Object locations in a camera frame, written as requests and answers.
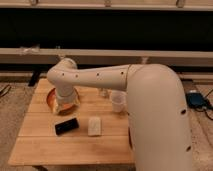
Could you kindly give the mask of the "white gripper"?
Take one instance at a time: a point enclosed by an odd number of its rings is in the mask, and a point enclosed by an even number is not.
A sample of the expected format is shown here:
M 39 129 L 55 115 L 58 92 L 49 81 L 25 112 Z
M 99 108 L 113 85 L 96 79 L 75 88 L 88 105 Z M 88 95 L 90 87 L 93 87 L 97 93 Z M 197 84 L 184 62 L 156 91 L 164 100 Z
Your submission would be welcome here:
M 78 106 L 79 104 L 80 100 L 76 89 L 68 96 L 60 96 L 58 93 L 55 93 L 52 112 L 54 114 L 60 114 L 62 111 L 70 109 L 73 106 Z

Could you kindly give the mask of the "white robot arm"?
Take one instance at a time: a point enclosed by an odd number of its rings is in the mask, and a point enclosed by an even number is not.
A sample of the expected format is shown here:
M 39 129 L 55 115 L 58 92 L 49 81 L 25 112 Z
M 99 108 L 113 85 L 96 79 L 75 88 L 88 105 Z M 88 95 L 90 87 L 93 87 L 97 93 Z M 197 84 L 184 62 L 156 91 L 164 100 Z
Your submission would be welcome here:
M 184 88 L 162 64 L 128 64 L 79 69 L 65 58 L 47 73 L 55 87 L 56 111 L 72 102 L 77 86 L 126 93 L 136 171 L 194 171 Z

